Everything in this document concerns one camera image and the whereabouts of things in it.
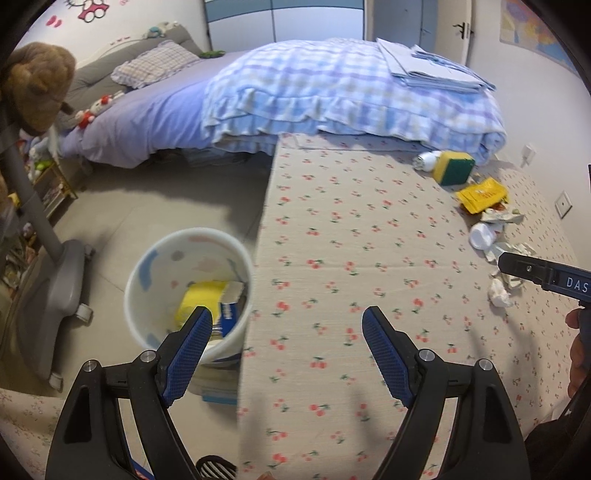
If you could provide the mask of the person right hand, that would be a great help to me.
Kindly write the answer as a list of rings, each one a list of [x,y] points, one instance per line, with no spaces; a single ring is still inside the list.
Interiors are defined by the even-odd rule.
[[[579,312],[580,309],[575,309],[566,315],[565,322],[569,328],[575,330],[579,329]],[[572,398],[577,393],[588,374],[588,369],[583,365],[585,360],[585,349],[580,334],[577,334],[573,340],[570,348],[570,359],[571,366],[569,372],[568,396]]]

